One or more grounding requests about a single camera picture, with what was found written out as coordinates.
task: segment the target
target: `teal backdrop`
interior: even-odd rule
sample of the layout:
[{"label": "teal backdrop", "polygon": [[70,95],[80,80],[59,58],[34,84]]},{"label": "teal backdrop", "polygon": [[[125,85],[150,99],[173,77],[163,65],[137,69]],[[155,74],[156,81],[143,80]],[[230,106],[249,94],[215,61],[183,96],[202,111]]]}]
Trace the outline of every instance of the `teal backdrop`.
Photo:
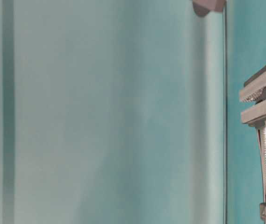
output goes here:
[{"label": "teal backdrop", "polygon": [[[229,11],[230,168],[252,146],[259,187],[235,103],[266,63],[248,11]],[[0,224],[223,223],[223,64],[222,14],[189,0],[0,1]]]},{"label": "teal backdrop", "polygon": [[229,0],[228,44],[228,223],[263,223],[259,148],[254,128],[242,125],[240,103],[243,83],[266,65],[266,1]]}]

